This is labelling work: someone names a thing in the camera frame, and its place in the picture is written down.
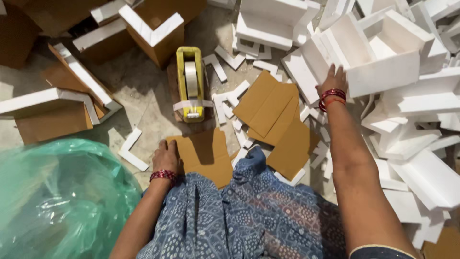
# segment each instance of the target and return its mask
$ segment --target blue printed fabric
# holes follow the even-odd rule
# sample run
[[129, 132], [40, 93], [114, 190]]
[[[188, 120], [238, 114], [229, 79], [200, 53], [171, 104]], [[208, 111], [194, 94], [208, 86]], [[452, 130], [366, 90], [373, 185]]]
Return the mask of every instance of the blue printed fabric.
[[259, 147], [217, 190], [189, 173], [164, 201], [138, 259], [347, 258], [339, 210], [310, 187], [281, 183]]

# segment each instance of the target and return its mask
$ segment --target concrete floor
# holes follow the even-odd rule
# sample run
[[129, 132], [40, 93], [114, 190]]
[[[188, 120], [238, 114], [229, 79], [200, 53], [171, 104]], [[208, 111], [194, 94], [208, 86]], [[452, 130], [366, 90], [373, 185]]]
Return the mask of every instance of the concrete floor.
[[[320, 2], [324, 8], [326, 0], [316, 1]], [[199, 47], [203, 56], [212, 54], [217, 45], [221, 45], [229, 53], [232, 53], [231, 23], [236, 22], [237, 15], [237, 10], [231, 11], [208, 6], [199, 17], [185, 27], [185, 44]], [[318, 21], [319, 19], [314, 19], [315, 27]], [[48, 88], [47, 82], [40, 77], [40, 72], [52, 62], [55, 62], [56, 59], [47, 50], [45, 43], [45, 40], [37, 42], [37, 46], [31, 53], [28, 64], [24, 69], [18, 71], [0, 66], [0, 100]], [[280, 59], [286, 56], [287, 53], [282, 50], [272, 49], [273, 58], [268, 61], [278, 65], [278, 74], [283, 75], [284, 82], [286, 82], [288, 76], [280, 63]], [[228, 81], [222, 84], [213, 68], [208, 66], [207, 74], [211, 94], [233, 90], [244, 80], [248, 80], [252, 84], [261, 72], [260, 69], [253, 68], [253, 62], [249, 60], [244, 61], [237, 71], [234, 71], [220, 58], [219, 61], [225, 70]], [[67, 137], [87, 138], [101, 142], [116, 154], [126, 137], [132, 132], [132, 129], [138, 127], [143, 133], [131, 149], [131, 152], [151, 165], [153, 152], [161, 139], [170, 135], [187, 135], [200, 132], [216, 127], [218, 124], [216, 120], [210, 120], [202, 124], [177, 123], [173, 115], [173, 103], [169, 94], [166, 71], [158, 69], [138, 47], [101, 66], [92, 65], [85, 62], [84, 59], [82, 62], [102, 82], [116, 89], [114, 96], [124, 106], [124, 109], [118, 111], [103, 124], [96, 126], [92, 130]], [[355, 115], [359, 115], [362, 107], [363, 102], [360, 101], [357, 105], [351, 105], [350, 108]], [[307, 119], [305, 123], [319, 133], [314, 121]], [[231, 122], [221, 125], [221, 129], [225, 132], [228, 153], [231, 155], [240, 148]], [[270, 146], [263, 143], [258, 144], [263, 147], [267, 155], [270, 153]], [[12, 148], [21, 145], [23, 143], [14, 121], [0, 120], [0, 148]], [[140, 172], [125, 160], [121, 159], [121, 161], [136, 176], [141, 186], [147, 188], [151, 172]], [[326, 182], [323, 180], [320, 168], [310, 170], [307, 164], [305, 170], [307, 173], [301, 182], [311, 185], [326, 199], [337, 202], [333, 194], [332, 181]]]

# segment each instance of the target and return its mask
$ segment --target orange thread bracelet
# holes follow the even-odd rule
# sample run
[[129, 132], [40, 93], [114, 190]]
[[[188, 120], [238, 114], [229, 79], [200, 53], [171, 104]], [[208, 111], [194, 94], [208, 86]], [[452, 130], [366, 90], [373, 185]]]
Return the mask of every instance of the orange thread bracelet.
[[340, 97], [331, 97], [331, 98], [328, 98], [328, 99], [324, 102], [324, 107], [327, 109], [328, 106], [329, 106], [331, 103], [335, 102], [335, 101], [340, 102], [340, 103], [342, 103], [343, 105], [346, 105], [344, 99], [342, 99], [342, 98], [340, 98]]

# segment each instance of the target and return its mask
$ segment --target person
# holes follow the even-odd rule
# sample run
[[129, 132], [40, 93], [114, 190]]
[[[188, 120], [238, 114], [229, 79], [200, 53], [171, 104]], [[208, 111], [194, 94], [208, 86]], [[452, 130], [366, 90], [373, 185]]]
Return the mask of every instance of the person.
[[[346, 93], [343, 67], [332, 65], [317, 89]], [[220, 191], [198, 173], [178, 176], [173, 188], [173, 177], [154, 178], [110, 258], [418, 258], [344, 100], [328, 95], [324, 103], [338, 207], [303, 184], [281, 183], [256, 146]], [[174, 141], [160, 142], [154, 172], [177, 170], [175, 150]]]

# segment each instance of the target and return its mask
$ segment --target green plastic bag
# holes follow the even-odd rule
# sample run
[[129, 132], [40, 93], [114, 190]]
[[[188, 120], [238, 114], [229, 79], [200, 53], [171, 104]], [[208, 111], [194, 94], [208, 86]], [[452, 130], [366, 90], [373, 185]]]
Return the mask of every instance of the green plastic bag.
[[106, 259], [141, 188], [83, 139], [0, 153], [0, 258]]

